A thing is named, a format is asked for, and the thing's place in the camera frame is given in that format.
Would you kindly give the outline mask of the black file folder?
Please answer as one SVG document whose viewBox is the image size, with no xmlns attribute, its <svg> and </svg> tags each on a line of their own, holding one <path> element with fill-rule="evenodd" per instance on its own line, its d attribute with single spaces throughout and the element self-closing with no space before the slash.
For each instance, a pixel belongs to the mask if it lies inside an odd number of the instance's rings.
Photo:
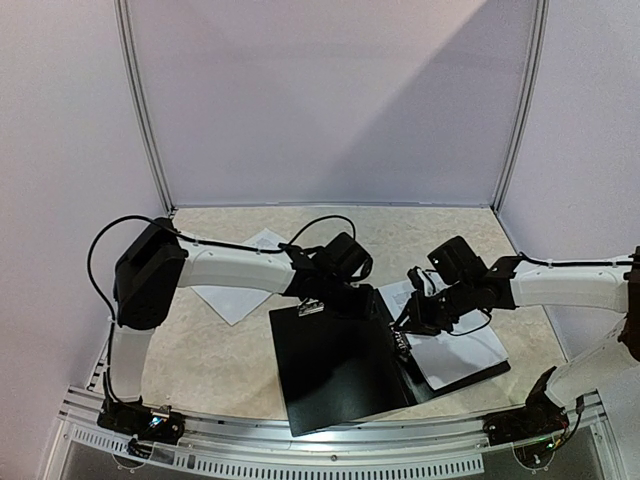
<svg viewBox="0 0 640 480">
<path fill-rule="evenodd" d="M 280 387 L 292 436 L 433 401 L 500 375 L 461 381 L 438 393 L 416 362 L 396 354 L 391 315 L 376 295 L 366 320 L 326 309 L 300 314 L 297 307 L 269 313 Z"/>
</svg>

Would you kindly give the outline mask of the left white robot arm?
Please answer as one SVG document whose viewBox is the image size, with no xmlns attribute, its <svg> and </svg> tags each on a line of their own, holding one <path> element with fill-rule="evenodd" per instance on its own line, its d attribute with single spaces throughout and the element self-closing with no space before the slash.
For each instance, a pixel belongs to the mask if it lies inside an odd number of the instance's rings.
<svg viewBox="0 0 640 480">
<path fill-rule="evenodd" d="M 196 239 L 165 217 L 151 219 L 115 265 L 115 326 L 104 380 L 114 399 L 111 419 L 128 434 L 148 426 L 139 405 L 150 338 L 166 320 L 177 290 L 188 287 L 251 289 L 318 301 L 345 316 L 363 314 L 372 288 L 365 280 L 371 255 L 355 236 L 341 232 L 326 245 L 293 242 L 259 248 Z"/>
</svg>

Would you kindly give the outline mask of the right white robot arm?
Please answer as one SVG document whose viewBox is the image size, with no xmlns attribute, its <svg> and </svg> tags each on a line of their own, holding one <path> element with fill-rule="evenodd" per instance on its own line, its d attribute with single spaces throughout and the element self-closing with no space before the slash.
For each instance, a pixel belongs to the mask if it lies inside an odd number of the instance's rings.
<svg viewBox="0 0 640 480">
<path fill-rule="evenodd" d="M 414 290 L 390 326 L 396 335 L 451 334 L 460 318 L 473 311 L 488 315 L 520 307 L 569 306 L 622 314 L 622 320 L 599 342 L 541 375 L 517 415 L 517 427 L 524 435 L 539 435 L 554 422 L 556 410 L 638 366 L 638 253 L 574 261 L 519 254 L 487 266 L 463 237 L 455 236 L 428 259 L 445 286 L 428 294 L 417 271 L 411 269 L 408 275 Z"/>
</svg>

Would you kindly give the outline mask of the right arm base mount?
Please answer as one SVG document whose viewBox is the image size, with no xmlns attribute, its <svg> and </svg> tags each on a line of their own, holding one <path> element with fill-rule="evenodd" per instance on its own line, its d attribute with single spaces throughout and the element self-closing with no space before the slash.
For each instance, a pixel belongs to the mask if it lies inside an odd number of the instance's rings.
<svg viewBox="0 0 640 480">
<path fill-rule="evenodd" d="M 536 381 L 522 407 L 482 417 L 483 432 L 491 445 L 545 438 L 561 431 L 557 440 L 544 447 L 555 451 L 566 444 L 578 429 L 584 412 L 585 386 L 572 380 L 564 368 L 552 367 Z"/>
</svg>

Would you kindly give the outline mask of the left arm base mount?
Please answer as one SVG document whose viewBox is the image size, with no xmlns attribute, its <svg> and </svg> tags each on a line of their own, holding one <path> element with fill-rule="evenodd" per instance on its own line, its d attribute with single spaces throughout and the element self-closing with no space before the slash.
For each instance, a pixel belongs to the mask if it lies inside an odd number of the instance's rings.
<svg viewBox="0 0 640 480">
<path fill-rule="evenodd" d="M 141 441 L 176 445 L 185 432 L 186 417 L 171 405 L 148 407 L 142 398 L 123 402 L 106 394 L 97 425 Z"/>
</svg>

